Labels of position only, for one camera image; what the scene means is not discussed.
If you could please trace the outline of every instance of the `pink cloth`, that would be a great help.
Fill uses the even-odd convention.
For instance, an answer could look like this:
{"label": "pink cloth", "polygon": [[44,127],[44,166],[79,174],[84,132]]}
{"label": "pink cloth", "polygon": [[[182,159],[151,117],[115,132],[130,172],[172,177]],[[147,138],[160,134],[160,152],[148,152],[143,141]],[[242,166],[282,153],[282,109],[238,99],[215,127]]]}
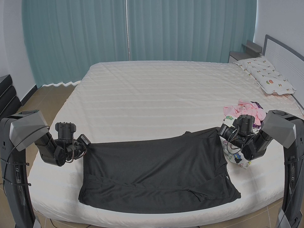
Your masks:
{"label": "pink cloth", "polygon": [[224,106],[224,115],[225,116],[235,116],[239,117],[240,115],[251,115],[255,117],[254,124],[261,126],[261,121],[266,117],[266,112],[262,108],[258,108],[256,103],[251,103],[249,101],[243,101],[239,99],[238,105],[227,105]]}

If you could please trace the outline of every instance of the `black garment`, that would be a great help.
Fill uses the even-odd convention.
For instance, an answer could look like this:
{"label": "black garment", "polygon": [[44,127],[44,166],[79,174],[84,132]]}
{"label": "black garment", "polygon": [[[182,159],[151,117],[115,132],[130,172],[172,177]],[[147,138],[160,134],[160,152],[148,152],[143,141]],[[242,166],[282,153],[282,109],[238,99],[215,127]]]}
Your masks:
{"label": "black garment", "polygon": [[94,143],[84,156],[79,201],[125,213],[207,209],[241,197],[215,128],[134,142]]}

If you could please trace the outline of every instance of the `tiled floor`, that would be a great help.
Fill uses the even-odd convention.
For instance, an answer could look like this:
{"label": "tiled floor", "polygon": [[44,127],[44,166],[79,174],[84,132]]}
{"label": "tiled floor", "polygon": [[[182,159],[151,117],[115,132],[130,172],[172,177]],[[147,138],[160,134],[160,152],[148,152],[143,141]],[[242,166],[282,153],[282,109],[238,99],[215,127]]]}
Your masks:
{"label": "tiled floor", "polygon": [[[69,86],[44,86],[37,90],[35,94],[28,100],[28,102],[20,108],[19,111],[29,109],[39,109],[49,126],[51,126],[57,112],[63,106],[66,99],[69,97],[71,92],[74,90],[73,85]],[[38,152],[37,147],[32,144],[26,149],[26,160],[30,163],[28,166],[28,173],[32,167],[35,156]],[[13,228],[15,223],[8,207],[7,199],[3,193],[3,187],[0,186],[0,228]],[[264,207],[254,213],[245,215],[236,219],[228,221],[201,226],[201,228],[264,228],[264,227],[275,227],[278,210],[282,205],[282,199]],[[52,228],[50,219],[45,218],[43,215],[35,212],[38,215],[42,228]],[[65,221],[53,221],[54,225],[58,228],[85,228],[87,225],[71,223]],[[301,222],[300,227],[304,227],[304,221]]]}

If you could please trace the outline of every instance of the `teal curtain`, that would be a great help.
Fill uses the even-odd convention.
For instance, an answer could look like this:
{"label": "teal curtain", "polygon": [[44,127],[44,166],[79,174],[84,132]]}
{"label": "teal curtain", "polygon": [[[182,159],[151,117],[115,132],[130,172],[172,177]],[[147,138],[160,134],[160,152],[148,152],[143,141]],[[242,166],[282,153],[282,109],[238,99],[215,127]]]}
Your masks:
{"label": "teal curtain", "polygon": [[129,60],[126,0],[22,0],[38,87],[81,80],[98,62]]}
{"label": "teal curtain", "polygon": [[256,0],[127,0],[131,60],[227,63],[253,40]]}

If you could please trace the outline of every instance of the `white bed sheet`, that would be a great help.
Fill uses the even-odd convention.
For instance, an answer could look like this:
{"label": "white bed sheet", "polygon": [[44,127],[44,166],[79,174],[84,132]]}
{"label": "white bed sheet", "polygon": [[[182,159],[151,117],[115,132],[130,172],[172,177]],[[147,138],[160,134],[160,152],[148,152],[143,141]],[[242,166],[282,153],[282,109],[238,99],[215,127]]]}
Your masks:
{"label": "white bed sheet", "polygon": [[[75,137],[91,142],[161,139],[221,126],[223,106],[239,98],[303,117],[291,95],[265,95],[236,64],[185,61],[98,63],[90,67],[58,112],[72,122]],[[210,209],[174,214],[130,214],[78,201],[83,160],[62,167],[45,164],[39,153],[29,175],[34,208],[49,218],[104,227],[189,227],[221,222],[256,211],[283,196],[283,148],[276,141],[246,170],[228,161],[241,199]]]}

